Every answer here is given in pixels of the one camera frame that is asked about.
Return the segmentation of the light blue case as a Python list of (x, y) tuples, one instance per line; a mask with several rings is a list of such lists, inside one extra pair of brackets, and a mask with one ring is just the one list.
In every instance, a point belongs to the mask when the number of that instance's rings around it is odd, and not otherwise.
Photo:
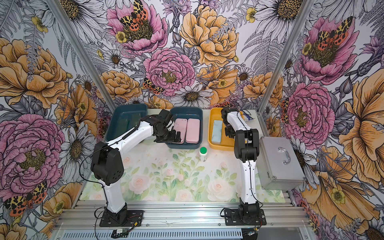
[(212, 127), (212, 136), (211, 141), (213, 144), (221, 144), (222, 141), (222, 125), (223, 121), (221, 120), (214, 120), (213, 127)]

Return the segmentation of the yellow plastic tray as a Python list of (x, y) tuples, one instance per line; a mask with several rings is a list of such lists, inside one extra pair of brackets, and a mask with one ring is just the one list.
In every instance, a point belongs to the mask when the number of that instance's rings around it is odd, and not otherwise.
[(233, 152), (235, 139), (226, 135), (226, 125), (230, 124), (230, 134), (239, 130), (249, 130), (242, 112), (235, 108), (213, 108), (210, 110), (208, 141), (214, 150)]

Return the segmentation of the pink pencil case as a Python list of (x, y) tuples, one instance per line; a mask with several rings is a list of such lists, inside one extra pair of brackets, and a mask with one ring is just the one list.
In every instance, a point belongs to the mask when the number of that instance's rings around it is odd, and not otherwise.
[(200, 140), (200, 120), (188, 119), (186, 142), (189, 144), (197, 144)]
[(181, 134), (181, 141), (178, 144), (183, 144), (185, 142), (186, 132), (187, 132), (187, 119), (176, 119), (174, 124), (174, 130)]

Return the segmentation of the dark teal tray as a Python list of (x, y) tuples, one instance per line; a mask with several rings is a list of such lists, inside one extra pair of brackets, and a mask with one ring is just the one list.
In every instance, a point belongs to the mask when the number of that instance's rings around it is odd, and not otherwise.
[(195, 150), (203, 135), (203, 111), (197, 107), (174, 107), (170, 110), (176, 131), (181, 132), (180, 143), (166, 143), (170, 149)]
[(139, 119), (146, 116), (148, 107), (145, 104), (121, 105), (112, 115), (105, 140), (113, 140), (136, 126)]

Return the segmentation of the dark green case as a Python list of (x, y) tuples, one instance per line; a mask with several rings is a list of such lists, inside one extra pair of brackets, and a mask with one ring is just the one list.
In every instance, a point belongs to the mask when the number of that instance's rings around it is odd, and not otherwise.
[(130, 128), (135, 127), (140, 122), (141, 117), (141, 113), (133, 113), (130, 118)]
[(130, 118), (122, 118), (120, 120), (120, 130), (122, 131), (122, 133), (125, 133), (127, 132), (128, 130), (130, 130)]

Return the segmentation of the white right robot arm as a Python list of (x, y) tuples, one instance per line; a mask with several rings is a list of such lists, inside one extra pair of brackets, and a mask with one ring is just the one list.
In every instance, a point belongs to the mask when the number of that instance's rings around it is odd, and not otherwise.
[(260, 154), (259, 131), (250, 127), (240, 111), (224, 107), (221, 110), (225, 134), (235, 140), (234, 154), (240, 162), (242, 190), (238, 214), (240, 223), (259, 225), (262, 223), (261, 203), (256, 197), (256, 164)]

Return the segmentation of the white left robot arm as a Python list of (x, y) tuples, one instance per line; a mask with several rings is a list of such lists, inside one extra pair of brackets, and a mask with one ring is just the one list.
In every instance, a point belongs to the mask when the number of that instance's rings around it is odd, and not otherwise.
[(155, 136), (156, 143), (179, 143), (181, 133), (169, 130), (172, 114), (168, 110), (161, 110), (157, 115), (148, 115), (138, 123), (106, 143), (95, 145), (92, 155), (91, 171), (102, 185), (106, 206), (100, 218), (100, 227), (127, 227), (131, 225), (130, 218), (139, 219), (143, 212), (129, 211), (123, 198), (121, 178), (124, 173), (123, 157), (143, 140)]

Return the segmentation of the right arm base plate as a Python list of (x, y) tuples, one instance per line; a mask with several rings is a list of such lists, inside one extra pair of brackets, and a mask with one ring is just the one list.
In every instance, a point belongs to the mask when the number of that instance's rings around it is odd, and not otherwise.
[(265, 213), (260, 209), (255, 215), (241, 216), (238, 210), (223, 208), (220, 216), (225, 219), (226, 226), (257, 226), (267, 225)]

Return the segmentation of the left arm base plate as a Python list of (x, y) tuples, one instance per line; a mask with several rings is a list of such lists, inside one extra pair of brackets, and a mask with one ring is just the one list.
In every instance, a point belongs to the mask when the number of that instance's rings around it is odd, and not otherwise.
[(143, 220), (142, 210), (122, 210), (119, 213), (112, 213), (106, 210), (101, 217), (99, 227), (140, 227)]

